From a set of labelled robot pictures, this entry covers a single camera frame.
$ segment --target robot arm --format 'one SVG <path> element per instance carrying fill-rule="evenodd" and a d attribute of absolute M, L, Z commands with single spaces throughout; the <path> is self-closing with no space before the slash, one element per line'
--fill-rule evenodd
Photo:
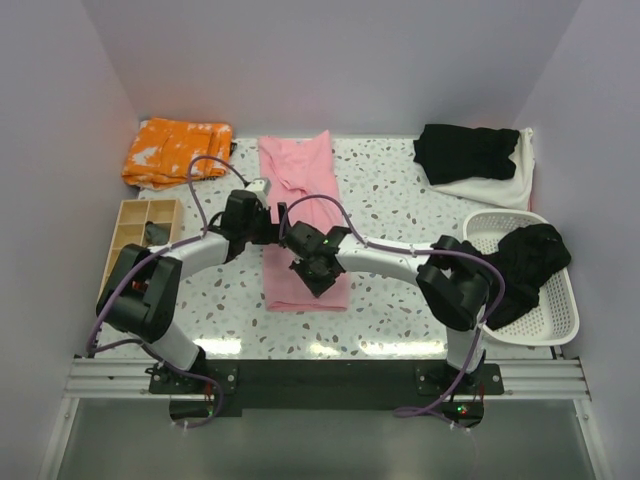
<path fill-rule="evenodd" d="M 298 260 L 291 268 L 309 290 L 320 296 L 345 272 L 367 272 L 410 283 L 420 288 L 432 313 L 447 328 L 447 363 L 459 371 L 472 346 L 477 319 L 484 313 L 493 276 L 476 262 L 455 256 L 417 256 L 424 250 L 478 252 L 468 243 L 442 236 L 437 242 L 404 244 L 368 239 L 381 248 L 370 248 L 348 228 L 334 227 L 324 235 L 311 225 L 296 223 L 285 236 L 285 245 Z M 484 358 L 479 346 L 465 373 L 473 373 Z"/>
<path fill-rule="evenodd" d="M 184 371 L 203 370 L 204 351 L 173 322 L 180 281 L 195 273 L 228 263 L 247 243 L 276 243 L 279 224 L 271 221 L 267 206 L 270 183 L 259 178 L 244 190 L 234 190 L 225 210 L 214 217 L 202 240 L 170 250 L 142 268 L 116 299 L 105 321 L 123 333 L 142 340 L 156 355 Z M 278 205 L 279 214 L 285 210 Z M 217 218 L 220 224 L 214 224 Z M 161 247 L 138 245 L 123 248 L 100 295 L 99 314 L 122 279 L 144 258 Z"/>
<path fill-rule="evenodd" d="M 334 227 L 325 235 L 303 222 L 294 227 L 287 225 L 285 238 L 279 242 L 279 224 L 272 223 L 267 206 L 268 191 L 267 179 L 255 180 L 244 190 L 234 190 L 225 210 L 209 224 L 209 233 L 201 241 L 171 250 L 142 268 L 116 299 L 105 321 L 141 339 L 175 367 L 202 373 L 204 351 L 172 321 L 180 281 L 205 268 L 230 262 L 248 242 L 282 243 L 298 257 L 291 268 L 316 296 L 345 272 L 386 275 L 419 287 L 435 317 L 447 327 L 447 363 L 456 373 L 462 369 L 477 318 L 488 297 L 491 274 L 470 260 L 398 252 L 433 248 L 477 254 L 473 247 L 443 236 L 438 242 L 422 245 L 375 239 L 386 248 L 374 249 L 361 243 L 348 228 Z M 278 205 L 280 217 L 285 209 L 285 205 Z M 215 225 L 218 217 L 220 223 Z M 98 301 L 98 312 L 124 276 L 160 248 L 163 247 L 148 250 L 129 245 L 122 250 Z M 482 348 L 475 349 L 465 373 L 476 371 L 483 353 Z"/>

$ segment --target black cloth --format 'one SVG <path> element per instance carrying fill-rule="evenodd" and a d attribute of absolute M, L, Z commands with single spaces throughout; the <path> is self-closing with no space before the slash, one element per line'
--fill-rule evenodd
<path fill-rule="evenodd" d="M 431 185 L 471 177 L 508 180 L 516 171 L 509 155 L 519 138 L 517 130 L 425 125 L 413 142 L 413 161 L 422 165 Z"/>
<path fill-rule="evenodd" d="M 540 287 L 571 262 L 571 254 L 558 231 L 549 224 L 517 228 L 498 243 L 498 251 L 485 255 L 505 279 L 504 299 L 487 320 L 492 330 L 513 323 L 540 302 Z M 494 282 L 489 304 L 498 294 Z"/>

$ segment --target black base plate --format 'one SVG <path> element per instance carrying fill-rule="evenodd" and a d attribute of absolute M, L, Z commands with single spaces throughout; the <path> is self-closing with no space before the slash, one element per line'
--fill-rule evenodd
<path fill-rule="evenodd" d="M 441 360 L 208 360 L 207 370 L 225 393 L 222 415 L 239 416 L 245 408 L 393 410 L 425 405 L 430 400 L 426 397 L 435 400 L 450 384 L 436 378 L 444 365 Z M 152 377 L 149 393 L 203 392 L 202 382 L 162 377 L 162 373 L 166 370 L 155 373 L 160 381 Z M 485 395 L 504 393 L 498 365 L 485 364 L 480 379 Z M 463 387 L 457 393 L 476 391 Z"/>

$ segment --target pink cloth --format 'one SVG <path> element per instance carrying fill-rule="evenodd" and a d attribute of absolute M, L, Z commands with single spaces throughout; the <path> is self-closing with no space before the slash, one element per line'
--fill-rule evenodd
<path fill-rule="evenodd" d="M 312 193 L 324 193 L 339 199 L 338 182 L 333 173 L 331 137 L 326 131 L 316 138 L 295 140 L 262 137 L 258 140 L 260 175 L 271 180 L 269 205 L 274 222 L 278 221 L 278 202 L 291 205 Z M 289 215 L 291 225 L 298 220 L 327 233 L 342 225 L 335 205 L 325 200 L 307 200 L 296 205 Z M 264 294 L 267 310 L 274 312 L 342 312 L 349 305 L 349 279 L 341 275 L 336 284 L 315 298 L 289 265 L 293 254 L 277 245 L 264 247 Z"/>

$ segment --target beige plastic tray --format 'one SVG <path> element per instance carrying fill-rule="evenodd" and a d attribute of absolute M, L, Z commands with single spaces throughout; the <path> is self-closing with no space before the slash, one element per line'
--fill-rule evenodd
<path fill-rule="evenodd" d="M 143 247 L 148 246 L 144 239 L 144 225 L 148 221 L 169 228 L 169 241 L 175 242 L 179 239 L 179 231 L 182 225 L 182 204 L 180 200 L 122 201 L 116 227 L 111 238 L 107 263 L 102 273 L 101 292 L 123 247 L 131 243 Z"/>

